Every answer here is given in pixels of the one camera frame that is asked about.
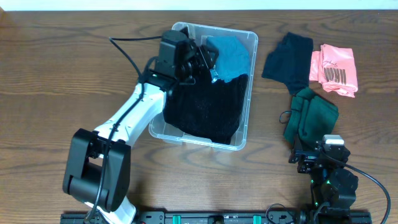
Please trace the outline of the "blue cloth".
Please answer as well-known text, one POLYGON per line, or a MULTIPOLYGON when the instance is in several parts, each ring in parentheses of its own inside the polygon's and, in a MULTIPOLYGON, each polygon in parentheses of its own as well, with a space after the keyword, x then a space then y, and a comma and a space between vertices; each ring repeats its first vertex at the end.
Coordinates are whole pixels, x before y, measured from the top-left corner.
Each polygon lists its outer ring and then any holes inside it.
POLYGON ((234 78, 249 74, 249 52, 237 37, 208 37, 206 43, 218 50, 215 66, 210 70, 213 83, 218 80, 228 83, 234 78))

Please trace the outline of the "dark green garment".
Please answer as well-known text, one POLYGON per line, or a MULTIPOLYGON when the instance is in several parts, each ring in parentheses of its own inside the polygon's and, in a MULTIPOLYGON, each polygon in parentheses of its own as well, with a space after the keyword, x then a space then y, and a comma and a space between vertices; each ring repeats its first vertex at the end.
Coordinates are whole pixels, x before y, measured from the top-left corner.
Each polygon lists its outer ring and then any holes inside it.
POLYGON ((292 97, 290 118, 284 131, 293 144, 296 136, 314 148, 323 136, 331 134, 339 117, 338 107, 306 87, 292 97))

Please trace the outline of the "black knit garment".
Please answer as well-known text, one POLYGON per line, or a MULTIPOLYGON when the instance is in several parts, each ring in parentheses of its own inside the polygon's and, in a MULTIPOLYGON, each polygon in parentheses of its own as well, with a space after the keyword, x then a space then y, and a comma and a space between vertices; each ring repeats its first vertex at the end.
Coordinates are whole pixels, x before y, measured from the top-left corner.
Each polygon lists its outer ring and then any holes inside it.
POLYGON ((167 97, 165 122, 187 134, 229 144, 239 128, 249 77, 242 74, 230 82, 213 83, 208 70, 193 77, 195 84, 179 85, 167 97))

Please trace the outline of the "clear plastic storage bin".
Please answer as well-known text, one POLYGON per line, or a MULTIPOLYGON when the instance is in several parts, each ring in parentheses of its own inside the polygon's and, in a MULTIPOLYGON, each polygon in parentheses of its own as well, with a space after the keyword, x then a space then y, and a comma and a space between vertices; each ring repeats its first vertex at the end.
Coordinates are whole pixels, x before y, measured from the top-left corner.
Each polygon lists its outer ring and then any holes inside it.
POLYGON ((171 144, 199 144, 209 146, 219 151, 239 151, 246 145, 248 134, 249 111, 251 104, 252 83, 254 80, 254 70, 256 64, 256 54, 258 46, 258 36, 255 32, 248 30, 236 30, 224 27, 206 26, 201 24, 192 24, 189 22, 176 22, 173 30, 181 30, 187 28, 190 38, 195 40, 197 45, 204 44, 208 37, 213 36, 235 36, 246 48, 250 58, 250 69, 248 71, 248 83, 246 85, 245 96, 243 99, 242 113, 239 117, 239 126, 237 131, 232 135, 229 144, 220 144, 212 142, 208 138, 200 138, 187 134, 178 128, 166 123, 163 114, 158 114, 149 123, 149 133, 158 139, 171 144))

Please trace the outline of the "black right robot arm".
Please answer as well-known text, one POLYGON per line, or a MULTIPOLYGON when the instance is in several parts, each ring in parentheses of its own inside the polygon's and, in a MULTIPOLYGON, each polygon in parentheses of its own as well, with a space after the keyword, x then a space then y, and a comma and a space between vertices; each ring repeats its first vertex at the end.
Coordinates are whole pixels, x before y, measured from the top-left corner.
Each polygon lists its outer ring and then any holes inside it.
POLYGON ((344 168, 349 155, 342 140, 323 140, 315 147, 294 140, 289 162, 297 164, 297 172, 310 175, 313 208, 346 213, 356 201, 358 177, 344 168))

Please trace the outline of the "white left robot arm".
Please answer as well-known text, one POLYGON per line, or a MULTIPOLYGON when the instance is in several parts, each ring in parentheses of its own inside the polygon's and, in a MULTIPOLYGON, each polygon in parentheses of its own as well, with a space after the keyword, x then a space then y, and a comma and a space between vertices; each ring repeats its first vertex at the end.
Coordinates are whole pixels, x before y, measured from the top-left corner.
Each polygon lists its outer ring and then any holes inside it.
POLYGON ((160 39, 159 54, 138 70, 134 93, 106 122, 92 131, 80 128, 72 137, 63 191, 89 205, 79 218, 62 223, 132 223, 135 206, 127 199, 131 148, 150 121, 160 114, 178 86, 196 83, 193 74, 210 71, 218 49, 197 45, 188 30, 168 30, 160 39))

